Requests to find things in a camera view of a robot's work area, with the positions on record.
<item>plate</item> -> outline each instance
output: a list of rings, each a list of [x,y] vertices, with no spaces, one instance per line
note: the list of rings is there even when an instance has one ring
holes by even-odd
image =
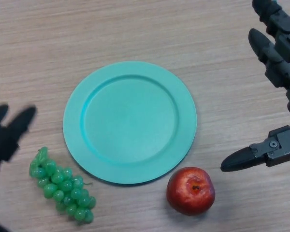
[[[117,184],[154,180],[189,151],[196,108],[186,86],[155,64],[124,61],[102,67],[71,94],[63,135],[87,172]]]

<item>grapes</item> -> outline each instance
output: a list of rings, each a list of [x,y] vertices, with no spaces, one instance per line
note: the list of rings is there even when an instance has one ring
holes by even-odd
[[[69,180],[63,181],[59,184],[59,189],[64,192],[70,192],[73,189],[72,182]]]
[[[71,197],[75,200],[80,199],[82,196],[81,190],[79,190],[78,188],[72,189],[71,191]]]
[[[64,193],[61,190],[57,190],[54,195],[53,198],[56,202],[61,202],[64,198]]]
[[[31,174],[33,177],[38,178],[38,179],[44,178],[47,176],[44,168],[35,168],[32,170]]]
[[[73,188],[82,189],[84,186],[83,178],[79,175],[73,178]]]
[[[35,157],[37,159],[38,165],[43,166],[47,162],[48,160],[47,153],[48,153],[48,148],[45,146],[39,150],[38,154]]]
[[[90,198],[89,197],[81,197],[80,199],[78,199],[77,201],[78,205],[80,207],[87,207],[90,203]]]
[[[91,209],[96,206],[96,199],[83,189],[87,184],[80,175],[73,176],[71,168],[63,169],[50,159],[47,147],[42,147],[30,163],[29,175],[36,178],[45,198],[54,199],[59,212],[65,212],[81,223],[93,221]]]
[[[90,202],[88,204],[88,208],[92,209],[96,206],[96,199],[94,197],[90,197]]]
[[[65,180],[72,179],[72,170],[71,170],[71,168],[65,168],[65,169],[63,169],[63,178]]]
[[[74,216],[76,210],[77,210],[77,205],[76,205],[76,204],[72,204],[72,205],[69,205],[69,206],[66,208],[66,213],[67,213],[67,215],[69,215],[69,216]]]
[[[63,175],[61,173],[55,173],[52,176],[52,182],[54,182],[55,184],[59,184],[63,181]]]
[[[65,196],[65,198],[63,199],[63,203],[64,203],[66,206],[72,205],[72,204],[74,204],[74,199],[73,199],[70,195],[67,195],[67,196]]]
[[[87,189],[82,189],[81,190],[81,195],[82,195],[82,197],[88,197],[89,196],[88,190]]]
[[[56,203],[56,209],[59,211],[59,212],[64,212],[66,210],[66,206],[64,205],[64,203],[62,202],[57,202]]]
[[[86,215],[84,218],[84,222],[85,223],[92,223],[93,221],[93,213],[91,212],[91,210],[86,210]]]
[[[46,177],[46,178],[43,178],[43,179],[39,179],[38,182],[37,182],[37,186],[39,188],[44,188],[45,185],[49,184],[49,179]]]
[[[46,170],[46,173],[51,176],[55,173],[57,169],[57,165],[56,165],[56,162],[53,161],[52,159],[49,159],[46,163],[45,163],[45,170]]]
[[[63,173],[63,168],[61,168],[60,166],[57,167],[55,173]]]
[[[30,163],[30,167],[29,167],[29,174],[31,177],[34,177],[33,176],[33,170],[38,168],[39,165],[38,165],[38,161],[37,159],[34,159],[31,163]]]
[[[78,221],[82,221],[85,219],[85,216],[86,216],[86,210],[83,208],[77,208],[74,214],[75,219]]]
[[[50,199],[53,197],[54,193],[57,191],[58,186],[55,184],[47,184],[44,186],[44,197]]]

